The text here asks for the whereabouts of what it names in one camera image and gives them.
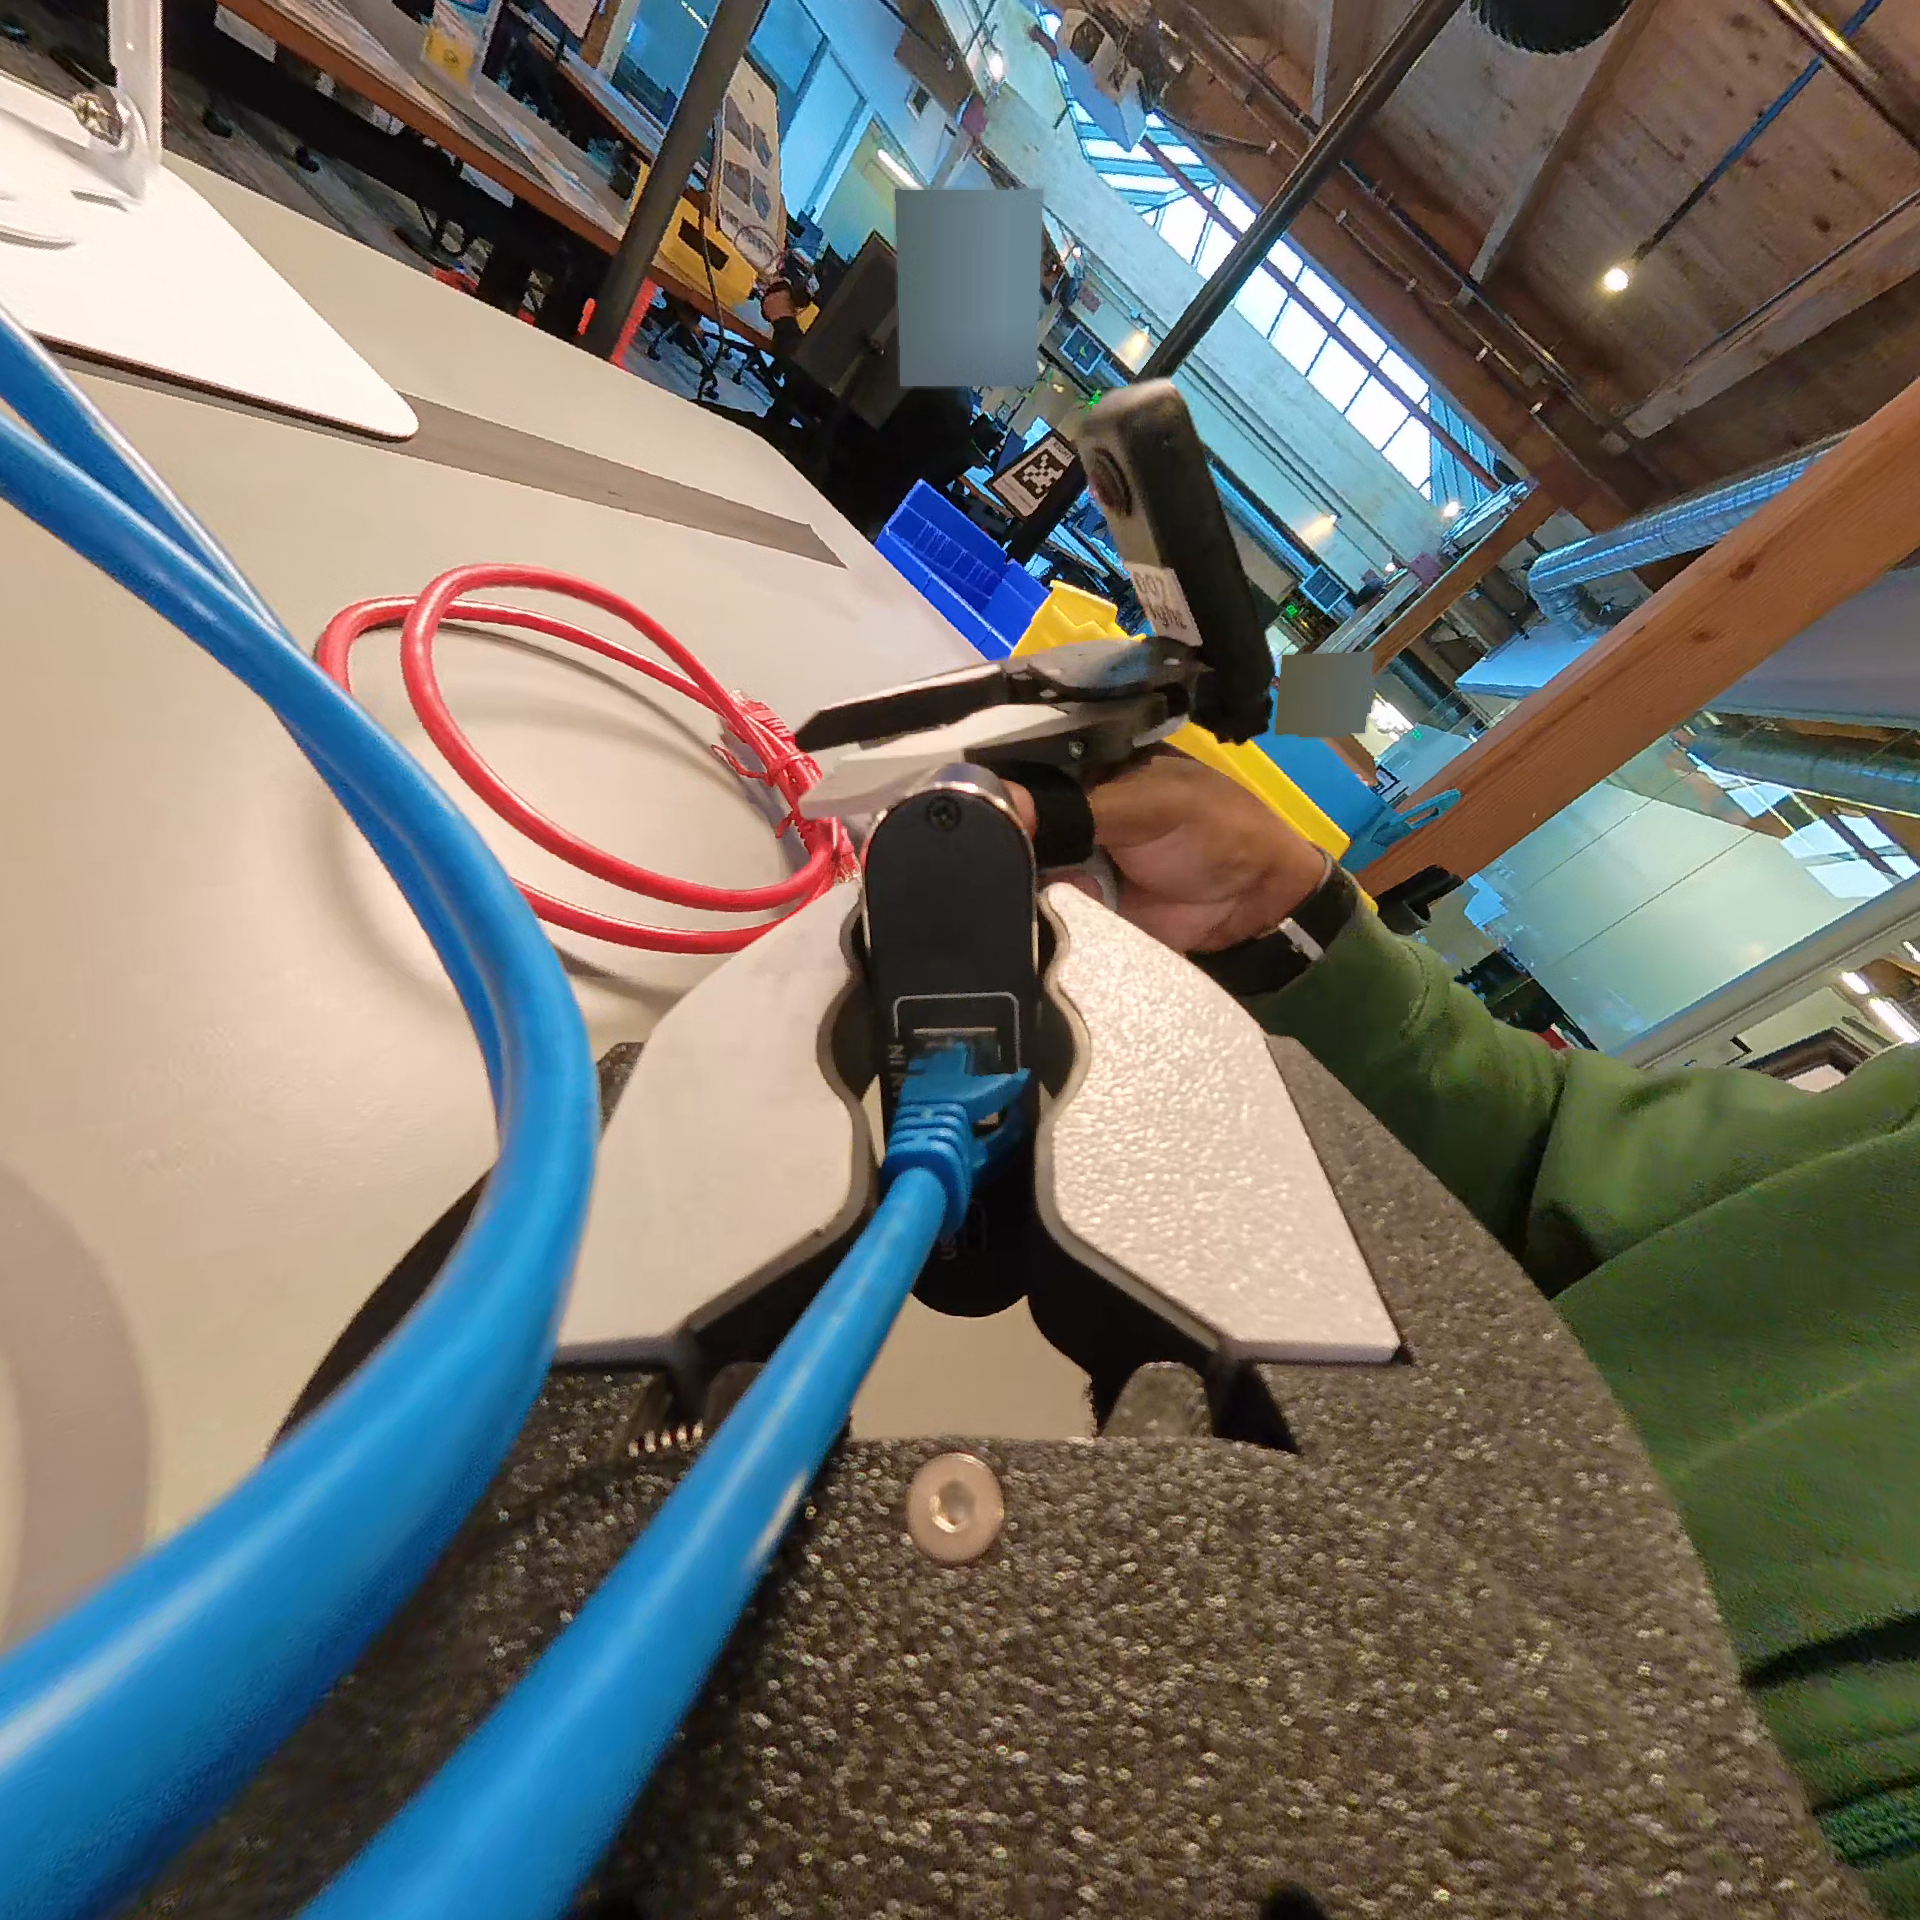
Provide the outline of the teal panel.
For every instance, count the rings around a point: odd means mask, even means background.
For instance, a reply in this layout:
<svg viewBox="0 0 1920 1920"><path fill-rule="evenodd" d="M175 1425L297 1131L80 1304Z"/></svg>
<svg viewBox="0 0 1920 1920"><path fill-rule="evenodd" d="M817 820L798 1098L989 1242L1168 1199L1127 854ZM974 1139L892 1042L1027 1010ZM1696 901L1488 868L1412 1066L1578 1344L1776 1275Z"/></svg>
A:
<svg viewBox="0 0 1920 1920"><path fill-rule="evenodd" d="M1353 787L1353 793L1343 787L1343 802L1331 808L1331 818L1340 820L1340 826L1347 833L1343 865L1353 875L1379 862L1391 847L1397 847L1418 830L1427 830L1428 824L1448 818L1448 812L1452 812L1452 805L1458 805L1463 799L1455 787L1443 787L1428 799L1397 802L1383 796L1376 782L1364 779L1364 773L1379 773L1379 763L1364 750L1364 742L1358 742L1358 736L1343 733L1328 739L1323 745L1343 766L1347 787Z"/></svg>

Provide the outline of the wooden support post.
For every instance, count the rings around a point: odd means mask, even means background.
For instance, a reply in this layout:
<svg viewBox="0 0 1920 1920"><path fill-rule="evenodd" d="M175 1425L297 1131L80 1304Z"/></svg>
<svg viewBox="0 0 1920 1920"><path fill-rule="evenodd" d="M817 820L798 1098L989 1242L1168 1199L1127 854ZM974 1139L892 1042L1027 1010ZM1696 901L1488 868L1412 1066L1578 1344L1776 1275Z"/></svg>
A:
<svg viewBox="0 0 1920 1920"><path fill-rule="evenodd" d="M1458 755L1458 802L1361 887L1478 875L1913 552L1918 383Z"/></svg>

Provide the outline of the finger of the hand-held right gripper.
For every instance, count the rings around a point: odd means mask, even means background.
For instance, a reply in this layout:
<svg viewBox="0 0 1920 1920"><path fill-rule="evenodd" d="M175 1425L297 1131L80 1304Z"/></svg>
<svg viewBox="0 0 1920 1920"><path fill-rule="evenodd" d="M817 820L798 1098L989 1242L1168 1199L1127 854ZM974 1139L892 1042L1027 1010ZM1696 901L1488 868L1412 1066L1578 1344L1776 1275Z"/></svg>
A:
<svg viewBox="0 0 1920 1920"><path fill-rule="evenodd" d="M1138 714L974 714L878 742L826 751L802 818L871 818L958 763L1006 773L1040 763L1088 773L1123 763L1147 739Z"/></svg>
<svg viewBox="0 0 1920 1920"><path fill-rule="evenodd" d="M1037 706L1054 700L1057 696L1025 666L985 658L940 678L822 706L798 727L793 742L805 755L817 755L838 745L868 745L901 733L937 730L992 706Z"/></svg>

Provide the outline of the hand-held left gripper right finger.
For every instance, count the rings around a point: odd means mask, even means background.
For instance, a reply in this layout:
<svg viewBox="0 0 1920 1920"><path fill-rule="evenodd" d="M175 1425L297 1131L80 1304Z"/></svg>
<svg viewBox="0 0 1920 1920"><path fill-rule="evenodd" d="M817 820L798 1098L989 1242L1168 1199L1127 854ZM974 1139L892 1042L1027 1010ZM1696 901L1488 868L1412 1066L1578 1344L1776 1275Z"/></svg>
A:
<svg viewBox="0 0 1920 1920"><path fill-rule="evenodd" d="M1262 1367L1392 1367L1401 1334L1262 1021L1066 880L1043 923L1030 1311L1096 1419L1156 1364L1199 1377L1212 1432L1281 1432Z"/></svg>

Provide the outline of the person's right forearm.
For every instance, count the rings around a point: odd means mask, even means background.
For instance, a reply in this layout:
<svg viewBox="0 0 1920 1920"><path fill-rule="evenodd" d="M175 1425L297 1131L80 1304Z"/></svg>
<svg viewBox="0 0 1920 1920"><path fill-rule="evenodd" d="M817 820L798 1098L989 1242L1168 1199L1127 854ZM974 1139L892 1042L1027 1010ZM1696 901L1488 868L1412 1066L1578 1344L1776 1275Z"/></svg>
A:
<svg viewBox="0 0 1920 1920"><path fill-rule="evenodd" d="M1500 1024L1368 910L1262 1021L1332 1072L1585 1338L1918 1307L1918 1052L1827 1091Z"/></svg>

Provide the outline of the yellow storage bin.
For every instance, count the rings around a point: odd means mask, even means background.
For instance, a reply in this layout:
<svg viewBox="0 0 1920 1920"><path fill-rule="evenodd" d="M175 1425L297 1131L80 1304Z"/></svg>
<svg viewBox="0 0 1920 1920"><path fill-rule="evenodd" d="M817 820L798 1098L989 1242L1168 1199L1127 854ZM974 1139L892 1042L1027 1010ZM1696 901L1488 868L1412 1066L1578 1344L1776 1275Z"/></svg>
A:
<svg viewBox="0 0 1920 1920"><path fill-rule="evenodd" d="M1115 639L1133 640L1117 622L1117 604L1078 586L1049 586L1025 633L1012 640L1012 655L1034 655L1064 645ZM1352 836L1340 830L1266 755L1253 742L1218 742L1211 730L1183 721L1168 739L1174 751L1229 776L1253 793L1266 812L1280 815L1310 845L1328 850L1335 862Z"/></svg>

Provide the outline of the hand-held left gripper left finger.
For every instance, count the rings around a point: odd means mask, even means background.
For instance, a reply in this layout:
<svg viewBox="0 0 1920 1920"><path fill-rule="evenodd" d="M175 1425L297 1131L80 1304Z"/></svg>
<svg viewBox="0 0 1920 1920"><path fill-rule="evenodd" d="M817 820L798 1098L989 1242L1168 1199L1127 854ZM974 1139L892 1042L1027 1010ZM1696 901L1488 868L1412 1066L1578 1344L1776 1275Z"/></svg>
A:
<svg viewBox="0 0 1920 1920"><path fill-rule="evenodd" d="M595 1149L555 1364L721 1364L721 1326L834 1268L875 1200L859 890L777 923L654 1027Z"/></svg>

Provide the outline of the person's green hoodie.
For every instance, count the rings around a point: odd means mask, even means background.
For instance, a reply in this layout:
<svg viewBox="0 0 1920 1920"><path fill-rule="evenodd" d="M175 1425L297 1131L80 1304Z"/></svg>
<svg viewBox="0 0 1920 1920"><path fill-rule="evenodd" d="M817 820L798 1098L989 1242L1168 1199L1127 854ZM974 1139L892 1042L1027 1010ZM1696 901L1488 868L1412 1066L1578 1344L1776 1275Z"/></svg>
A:
<svg viewBox="0 0 1920 1920"><path fill-rule="evenodd" d="M1918 1098L1567 1109L1527 1256L1638 1429L1827 1844L1918 1915Z"/></svg>

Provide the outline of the blue storage bin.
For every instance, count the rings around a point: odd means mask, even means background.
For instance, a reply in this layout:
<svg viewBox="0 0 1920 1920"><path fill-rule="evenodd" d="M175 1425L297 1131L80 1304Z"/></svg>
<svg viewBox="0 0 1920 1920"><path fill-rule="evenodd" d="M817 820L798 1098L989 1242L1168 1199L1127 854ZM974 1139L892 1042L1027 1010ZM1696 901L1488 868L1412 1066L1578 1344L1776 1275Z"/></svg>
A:
<svg viewBox="0 0 1920 1920"><path fill-rule="evenodd" d="M875 552L985 658L1009 655L1045 601L1045 585L928 483L904 493Z"/></svg>

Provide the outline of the person's right hand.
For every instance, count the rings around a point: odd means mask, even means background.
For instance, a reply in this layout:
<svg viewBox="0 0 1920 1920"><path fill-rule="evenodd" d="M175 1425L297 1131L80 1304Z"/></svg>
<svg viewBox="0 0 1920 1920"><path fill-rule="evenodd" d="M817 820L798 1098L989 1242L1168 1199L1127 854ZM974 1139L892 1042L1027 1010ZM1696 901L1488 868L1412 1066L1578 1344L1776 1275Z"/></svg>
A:
<svg viewBox="0 0 1920 1920"><path fill-rule="evenodd" d="M1332 860L1224 773L1150 750L1075 784L1054 766L1003 779L1043 875L1117 907L1181 952L1218 952L1277 931Z"/></svg>

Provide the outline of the black computer monitor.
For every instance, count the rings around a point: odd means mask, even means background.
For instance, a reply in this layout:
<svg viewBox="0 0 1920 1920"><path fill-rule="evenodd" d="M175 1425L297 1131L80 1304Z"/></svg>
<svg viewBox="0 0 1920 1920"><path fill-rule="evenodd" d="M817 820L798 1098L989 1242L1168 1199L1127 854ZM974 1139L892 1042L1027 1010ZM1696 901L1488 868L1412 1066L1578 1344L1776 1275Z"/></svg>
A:
<svg viewBox="0 0 1920 1920"><path fill-rule="evenodd" d="M892 246L875 230L802 332L798 368L868 429L883 429L898 401L898 269Z"/></svg>

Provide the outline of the black ethernet port adapter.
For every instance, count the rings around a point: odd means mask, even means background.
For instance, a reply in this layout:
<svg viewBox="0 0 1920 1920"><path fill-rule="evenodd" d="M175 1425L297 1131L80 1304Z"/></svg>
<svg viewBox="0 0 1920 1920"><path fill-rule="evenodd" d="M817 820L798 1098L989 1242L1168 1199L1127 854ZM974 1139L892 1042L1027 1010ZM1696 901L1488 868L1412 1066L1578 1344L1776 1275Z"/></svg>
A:
<svg viewBox="0 0 1920 1920"><path fill-rule="evenodd" d="M925 776L862 854L862 974L878 1042L883 1178L943 1185L916 1296L955 1317L1027 1290L1040 1116L1037 854L1006 782L970 761Z"/></svg>

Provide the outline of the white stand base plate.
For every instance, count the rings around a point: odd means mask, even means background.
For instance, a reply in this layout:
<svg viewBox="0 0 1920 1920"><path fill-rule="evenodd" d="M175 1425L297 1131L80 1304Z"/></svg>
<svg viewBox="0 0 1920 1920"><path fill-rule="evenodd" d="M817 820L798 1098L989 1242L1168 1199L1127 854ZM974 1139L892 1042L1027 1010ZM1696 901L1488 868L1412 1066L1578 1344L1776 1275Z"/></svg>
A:
<svg viewBox="0 0 1920 1920"><path fill-rule="evenodd" d="M49 347L405 444L414 407L158 162L139 186L74 110L4 82L4 308Z"/></svg>

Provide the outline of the standing poster banner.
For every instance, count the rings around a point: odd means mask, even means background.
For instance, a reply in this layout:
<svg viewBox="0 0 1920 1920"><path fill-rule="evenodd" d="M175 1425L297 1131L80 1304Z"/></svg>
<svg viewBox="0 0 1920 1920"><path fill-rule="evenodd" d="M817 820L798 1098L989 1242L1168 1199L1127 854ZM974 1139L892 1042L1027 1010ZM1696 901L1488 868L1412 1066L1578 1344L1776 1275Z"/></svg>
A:
<svg viewBox="0 0 1920 1920"><path fill-rule="evenodd" d="M780 91L744 58L712 129L711 203L727 248L754 281L771 279L784 255Z"/></svg>

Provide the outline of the silver ventilation duct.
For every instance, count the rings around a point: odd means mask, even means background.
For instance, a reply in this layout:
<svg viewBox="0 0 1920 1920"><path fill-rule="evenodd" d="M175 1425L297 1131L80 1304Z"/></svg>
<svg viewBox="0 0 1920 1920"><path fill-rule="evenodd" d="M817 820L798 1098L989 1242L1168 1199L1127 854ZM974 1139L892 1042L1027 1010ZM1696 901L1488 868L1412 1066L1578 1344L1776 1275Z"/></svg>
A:
<svg viewBox="0 0 1920 1920"><path fill-rule="evenodd" d="M1723 480L1653 511L1635 514L1608 534L1593 534L1543 555L1525 579L1527 595L1549 618L1581 636L1605 628L1591 604L1587 586L1617 574L1642 571L1648 564L1684 561L1714 549L1743 528L1771 499L1797 486L1850 432L1837 432L1800 445L1786 459Z"/></svg>

